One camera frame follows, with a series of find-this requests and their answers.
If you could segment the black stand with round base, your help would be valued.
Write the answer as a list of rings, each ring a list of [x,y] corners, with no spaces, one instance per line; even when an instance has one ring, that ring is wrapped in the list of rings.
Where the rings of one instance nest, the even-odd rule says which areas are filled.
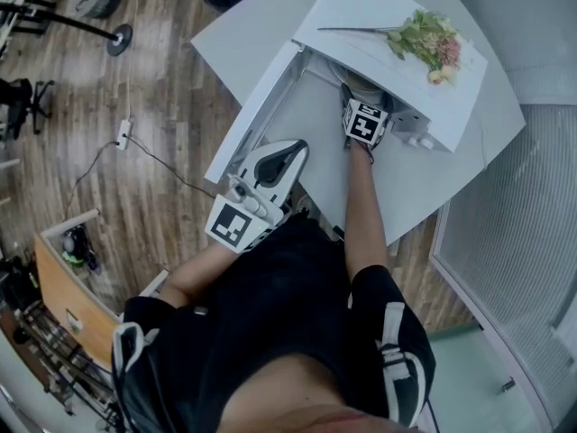
[[[28,5],[16,5],[0,2],[0,11],[12,13],[16,16],[26,16],[32,19],[40,19],[41,21],[61,23],[69,27],[73,27],[81,31],[92,33],[99,37],[105,38],[107,39],[107,53],[113,57],[122,54],[130,46],[133,38],[133,28],[130,24],[127,23],[119,25],[114,29],[113,32],[108,32],[88,23],[82,23],[81,21],[77,21],[64,15],[56,14],[42,9],[32,8]]]

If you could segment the black office chair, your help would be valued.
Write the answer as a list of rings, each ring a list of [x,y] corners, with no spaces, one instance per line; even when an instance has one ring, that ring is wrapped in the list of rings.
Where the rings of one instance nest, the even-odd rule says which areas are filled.
[[[18,78],[8,82],[0,78],[0,105],[7,106],[7,132],[16,141],[28,115],[32,117],[32,129],[35,134],[41,132],[37,125],[38,115],[50,119],[51,112],[46,112],[41,106],[41,100],[47,90],[55,85],[51,79],[47,82],[36,81],[32,85],[27,78]]]

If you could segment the white microwave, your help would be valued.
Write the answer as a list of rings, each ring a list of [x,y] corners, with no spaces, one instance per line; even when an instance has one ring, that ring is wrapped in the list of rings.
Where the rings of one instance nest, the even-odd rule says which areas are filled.
[[[398,59],[381,37],[318,31],[400,24],[417,9],[414,0],[243,0],[197,34],[192,45],[241,105],[263,101],[287,63],[305,50],[385,88],[427,118],[428,138],[435,144],[426,150],[391,143],[390,186],[448,199],[483,167],[482,138],[474,126],[488,62],[464,41],[454,83],[434,85],[422,61]]]

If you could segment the white table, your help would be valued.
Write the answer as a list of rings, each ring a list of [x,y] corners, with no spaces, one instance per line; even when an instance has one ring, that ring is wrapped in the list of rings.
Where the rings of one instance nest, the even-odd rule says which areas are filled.
[[[464,38],[451,83],[397,59],[371,28],[399,26],[418,8],[449,18]],[[332,226],[342,226],[347,156],[336,61],[408,107],[375,150],[373,171],[389,241],[433,214],[525,126],[488,39],[460,0],[243,0],[193,38],[241,105],[206,171],[217,183],[262,141],[302,139],[300,181]]]

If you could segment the frosted glass partition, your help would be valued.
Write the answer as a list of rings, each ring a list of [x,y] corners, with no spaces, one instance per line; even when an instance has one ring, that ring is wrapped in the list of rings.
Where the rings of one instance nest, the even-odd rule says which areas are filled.
[[[526,126],[444,207],[434,259],[489,323],[550,430],[577,430],[577,106]]]

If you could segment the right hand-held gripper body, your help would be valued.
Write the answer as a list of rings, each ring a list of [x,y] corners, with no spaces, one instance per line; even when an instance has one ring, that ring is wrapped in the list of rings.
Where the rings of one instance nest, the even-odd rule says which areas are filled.
[[[387,127],[390,113],[376,106],[350,98],[343,109],[342,124],[345,135],[370,150],[380,143]]]

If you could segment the person's black shirt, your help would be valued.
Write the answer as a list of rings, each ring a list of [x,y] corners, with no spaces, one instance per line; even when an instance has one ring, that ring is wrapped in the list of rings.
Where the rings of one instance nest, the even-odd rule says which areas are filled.
[[[114,334],[114,387],[136,433],[216,433],[234,391],[293,354],[322,364],[349,406],[407,427],[435,374],[426,332],[389,271],[349,276],[342,246],[298,215],[196,303],[129,299]]]

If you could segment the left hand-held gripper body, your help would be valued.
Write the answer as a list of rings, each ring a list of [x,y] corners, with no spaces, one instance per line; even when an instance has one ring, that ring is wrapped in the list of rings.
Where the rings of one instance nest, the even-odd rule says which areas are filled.
[[[229,174],[229,189],[217,195],[205,232],[234,253],[246,253],[287,221],[291,187],[263,187]]]

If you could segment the white power strip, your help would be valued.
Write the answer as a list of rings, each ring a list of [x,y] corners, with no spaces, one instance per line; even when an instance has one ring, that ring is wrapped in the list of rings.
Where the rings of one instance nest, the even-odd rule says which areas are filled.
[[[131,138],[133,123],[130,119],[124,119],[121,122],[118,135],[116,137],[116,148],[124,151],[127,149],[128,143]]]

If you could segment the wooden desk panel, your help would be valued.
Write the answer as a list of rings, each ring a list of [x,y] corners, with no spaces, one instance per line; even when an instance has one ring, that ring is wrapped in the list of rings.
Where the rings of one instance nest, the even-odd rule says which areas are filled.
[[[34,237],[34,252],[44,305],[93,361],[111,370],[117,319],[78,281],[77,276],[55,254],[52,245],[40,235]],[[66,309],[82,321],[83,329],[79,335],[73,335],[70,331]]]

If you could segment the bunch of artificial flowers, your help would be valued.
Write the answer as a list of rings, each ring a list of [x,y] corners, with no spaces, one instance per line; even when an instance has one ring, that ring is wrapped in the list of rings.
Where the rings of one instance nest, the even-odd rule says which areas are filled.
[[[367,33],[381,37],[400,59],[411,54],[428,67],[427,80],[434,85],[453,84],[461,68],[462,41],[447,18],[433,11],[416,10],[401,26],[323,27],[320,32]]]

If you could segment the person's right forearm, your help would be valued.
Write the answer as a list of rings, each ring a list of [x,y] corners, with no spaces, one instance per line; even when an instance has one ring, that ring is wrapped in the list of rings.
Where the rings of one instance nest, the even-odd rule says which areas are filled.
[[[365,268],[388,266],[389,254],[371,157],[357,141],[351,141],[348,195],[344,229],[346,268],[351,281]]]

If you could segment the person's left forearm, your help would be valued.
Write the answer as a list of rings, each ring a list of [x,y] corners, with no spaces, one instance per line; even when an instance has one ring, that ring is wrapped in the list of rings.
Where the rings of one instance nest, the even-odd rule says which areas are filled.
[[[160,289],[159,299],[174,308],[197,301],[239,257],[227,247],[213,243],[172,272]]]

